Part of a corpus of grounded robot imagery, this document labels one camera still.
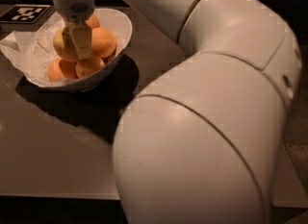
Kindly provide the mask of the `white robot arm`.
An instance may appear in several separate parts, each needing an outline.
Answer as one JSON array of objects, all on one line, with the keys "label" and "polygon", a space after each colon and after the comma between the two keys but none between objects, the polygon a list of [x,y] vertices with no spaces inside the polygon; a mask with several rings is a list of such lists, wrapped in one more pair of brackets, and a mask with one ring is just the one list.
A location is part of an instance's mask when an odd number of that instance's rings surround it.
[{"label": "white robot arm", "polygon": [[[58,13],[90,0],[54,0]],[[115,132],[129,224],[270,224],[271,186],[301,72],[289,25],[258,0],[123,0],[187,58]]]}]

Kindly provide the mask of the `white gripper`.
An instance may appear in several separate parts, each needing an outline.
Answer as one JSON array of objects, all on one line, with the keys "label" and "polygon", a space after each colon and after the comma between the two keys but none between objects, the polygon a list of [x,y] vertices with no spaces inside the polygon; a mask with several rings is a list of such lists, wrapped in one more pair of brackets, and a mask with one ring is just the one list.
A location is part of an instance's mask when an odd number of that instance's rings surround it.
[{"label": "white gripper", "polygon": [[88,59],[92,28],[85,20],[94,12],[94,0],[53,0],[53,5],[57,13],[67,21],[64,30],[66,49],[77,60]]}]

